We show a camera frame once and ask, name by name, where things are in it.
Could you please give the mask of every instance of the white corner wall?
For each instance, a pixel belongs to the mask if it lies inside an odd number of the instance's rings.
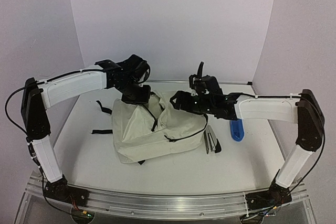
[[[259,94],[284,94],[308,88],[319,101],[326,120],[326,148],[306,179],[319,224],[336,223],[335,81],[336,0],[274,0],[253,82]],[[296,140],[297,127],[279,122],[274,122],[274,126],[288,153]]]
[[[131,54],[151,79],[186,80],[201,61],[220,81],[251,81],[273,0],[71,0],[86,66]]]
[[[30,77],[37,79],[79,69],[83,61],[70,0],[0,0],[0,104]],[[22,94],[9,113],[20,124]],[[72,101],[48,111],[52,138],[62,126]],[[0,223],[12,223],[28,178],[35,168],[25,136],[0,112]]]

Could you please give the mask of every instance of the blue plastic object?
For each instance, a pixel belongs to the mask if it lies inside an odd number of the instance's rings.
[[[230,130],[231,130],[231,137],[240,142],[244,138],[244,127],[243,121],[238,119],[237,121],[230,121]]]

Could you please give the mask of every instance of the white table surface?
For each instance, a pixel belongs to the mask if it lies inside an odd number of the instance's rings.
[[[152,90],[188,90],[187,83],[148,82]],[[220,85],[224,93],[254,94],[251,86]],[[229,121],[209,117],[222,146],[206,154],[205,144],[179,154],[122,164],[113,148],[113,135],[92,135],[111,129],[111,117],[96,100],[112,108],[121,93],[115,89],[81,95],[55,145],[59,165],[70,184],[125,193],[200,195],[232,193],[269,187],[284,159],[267,120],[244,120],[245,137],[231,138]]]

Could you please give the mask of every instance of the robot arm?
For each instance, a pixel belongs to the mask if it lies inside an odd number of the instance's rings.
[[[223,94],[215,77],[202,77],[203,63],[189,78],[192,93],[178,91],[170,102],[175,109],[212,114],[226,120],[269,119],[298,124],[296,144],[267,191],[246,196],[251,210],[291,201],[289,186],[323,138],[324,116],[310,90],[297,95]]]
[[[88,69],[74,71],[49,80],[26,81],[21,114],[27,132],[28,149],[33,161],[42,168],[48,183],[47,197],[69,201],[69,195],[76,198],[79,206],[85,204],[86,192],[67,186],[67,181],[57,163],[50,142],[50,124],[46,110],[55,104],[94,90],[116,88],[122,94],[122,101],[131,104],[148,103],[150,86],[139,86],[149,77],[149,65],[136,55],[114,63],[111,60],[96,62]]]

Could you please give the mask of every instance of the black strap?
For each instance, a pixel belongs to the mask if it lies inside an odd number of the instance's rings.
[[[91,134],[113,134],[113,130],[92,130]]]
[[[200,131],[197,131],[196,133],[194,133],[194,134],[192,134],[192,135],[190,135],[190,136],[186,136],[186,137],[182,137],[182,138],[177,138],[177,139],[169,138],[169,137],[167,137],[166,135],[165,135],[164,137],[165,137],[166,139],[168,139],[169,142],[176,142],[176,141],[179,141],[179,140],[183,140],[183,139],[186,139],[186,138],[195,136],[195,135],[197,135],[198,133],[203,132],[203,131],[205,130],[205,128],[208,126],[208,116],[207,116],[207,114],[203,114],[203,116],[205,117],[205,121],[206,121],[206,123],[205,123],[204,128],[201,129]]]
[[[96,102],[99,104],[100,109],[101,109],[102,112],[108,113],[108,114],[112,115],[112,110],[111,109],[103,107],[103,105],[101,105],[100,101],[96,101]]]
[[[152,132],[154,132],[154,130],[155,130],[155,127],[157,126],[157,118],[153,115],[153,113],[145,106],[145,104],[143,104],[142,105],[147,111],[148,111],[148,113],[150,113],[150,115],[154,118],[154,124],[153,124],[153,127],[152,127]]]

